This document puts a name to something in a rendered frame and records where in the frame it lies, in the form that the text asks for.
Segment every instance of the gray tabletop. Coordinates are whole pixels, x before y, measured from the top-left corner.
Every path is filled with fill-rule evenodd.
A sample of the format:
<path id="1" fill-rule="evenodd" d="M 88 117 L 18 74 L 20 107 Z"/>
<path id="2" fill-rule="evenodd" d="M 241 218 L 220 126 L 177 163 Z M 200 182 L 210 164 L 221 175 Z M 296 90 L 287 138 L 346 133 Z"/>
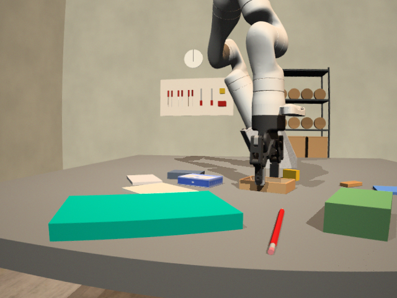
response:
<path id="1" fill-rule="evenodd" d="M 210 191 L 243 212 L 244 228 L 168 237 L 49 241 L 48 223 L 68 196 L 125 194 L 122 188 L 130 186 L 127 175 L 131 174 L 154 174 L 163 182 L 176 185 L 176 180 L 167 179 L 167 172 L 173 169 L 203 169 L 205 174 L 222 175 L 223 184 Z M 187 273 L 208 268 L 251 270 L 250 274 L 263 274 L 265 271 L 304 271 L 313 274 L 318 271 L 397 271 L 395 196 L 387 242 L 322 232 L 324 202 L 340 188 L 341 181 L 361 181 L 363 186 L 358 187 L 361 189 L 372 189 L 373 185 L 395 185 L 397 163 L 382 159 L 299 158 L 298 169 L 300 180 L 296 183 L 296 189 L 288 194 L 238 189 L 239 179 L 254 174 L 254 168 L 246 157 L 133 156 L 4 181 L 0 183 L 0 246 L 2 255 L 8 254 L 8 259 L 2 259 L 0 266 L 120 291 L 134 292 L 134 289 L 139 289 L 141 292 L 135 291 L 138 294 L 160 297 L 199 296 L 164 291 L 160 285 L 158 288 L 151 285 L 149 289 L 144 281 L 150 278 L 145 279 L 144 276 L 139 277 L 140 286 L 131 288 L 120 278 L 111 283 L 103 278 L 107 274 L 102 274 L 102 277 L 96 274 L 95 277 L 91 272 L 90 278 L 83 274 L 80 277 L 73 273 L 73 269 L 78 267 L 85 272 L 87 266 L 95 267 L 93 260 L 98 266 L 105 266 L 106 262 L 113 260 L 113 264 L 120 262 L 117 266 L 113 265 L 116 275 L 126 273 L 132 266 L 139 266 L 143 273 L 156 265 L 167 272 L 179 266 L 177 272 L 183 272 L 181 268 L 185 268 Z M 266 250 L 280 208 L 285 209 L 283 225 L 275 255 L 270 256 Z M 65 266 L 70 266 L 69 274 Z M 164 272 L 153 270 L 164 277 Z"/>

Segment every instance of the wooden floor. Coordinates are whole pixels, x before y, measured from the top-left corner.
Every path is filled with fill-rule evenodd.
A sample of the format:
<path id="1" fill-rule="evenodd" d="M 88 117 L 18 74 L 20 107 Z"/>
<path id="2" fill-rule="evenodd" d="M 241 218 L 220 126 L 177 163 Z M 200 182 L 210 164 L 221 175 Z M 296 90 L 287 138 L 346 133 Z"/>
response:
<path id="1" fill-rule="evenodd" d="M 41 278 L 0 268 L 1 298 L 158 298 Z"/>

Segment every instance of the black metal shelving unit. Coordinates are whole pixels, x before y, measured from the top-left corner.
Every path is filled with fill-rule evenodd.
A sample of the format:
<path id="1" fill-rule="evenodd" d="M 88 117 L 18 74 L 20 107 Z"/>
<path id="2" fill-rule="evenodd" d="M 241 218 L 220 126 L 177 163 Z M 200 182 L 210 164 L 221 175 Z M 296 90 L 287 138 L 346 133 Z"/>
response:
<path id="1" fill-rule="evenodd" d="M 284 70 L 284 76 L 307 76 L 321 78 L 321 89 L 323 88 L 323 78 L 328 74 L 328 98 L 327 99 L 285 99 L 286 104 L 321 104 L 321 117 L 324 118 L 324 104 L 328 103 L 328 129 L 285 129 L 291 131 L 307 132 L 316 131 L 328 132 L 328 158 L 329 158 L 329 141 L 330 141 L 330 118 L 331 118 L 331 92 L 329 85 L 329 68 L 326 70 Z"/>

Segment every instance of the yellow block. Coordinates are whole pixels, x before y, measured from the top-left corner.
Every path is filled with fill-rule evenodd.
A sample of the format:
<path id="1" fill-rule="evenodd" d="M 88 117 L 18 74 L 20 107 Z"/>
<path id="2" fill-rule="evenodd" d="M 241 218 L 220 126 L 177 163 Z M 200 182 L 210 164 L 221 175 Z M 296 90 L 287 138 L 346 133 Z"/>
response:
<path id="1" fill-rule="evenodd" d="M 295 179 L 299 181 L 299 170 L 298 169 L 283 169 L 283 178 Z"/>

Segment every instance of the red pencil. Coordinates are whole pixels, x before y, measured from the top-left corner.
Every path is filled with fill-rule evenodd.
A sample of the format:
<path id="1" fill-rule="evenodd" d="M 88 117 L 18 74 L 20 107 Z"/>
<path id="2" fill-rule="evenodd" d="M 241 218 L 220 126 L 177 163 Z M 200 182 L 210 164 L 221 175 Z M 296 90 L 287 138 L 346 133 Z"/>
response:
<path id="1" fill-rule="evenodd" d="M 279 240 L 281 224 L 283 222 L 284 217 L 284 209 L 280 209 L 279 216 L 277 217 L 277 221 L 275 223 L 272 239 L 270 241 L 269 250 L 267 251 L 268 254 L 273 255 L 275 247 L 277 246 L 277 241 Z"/>

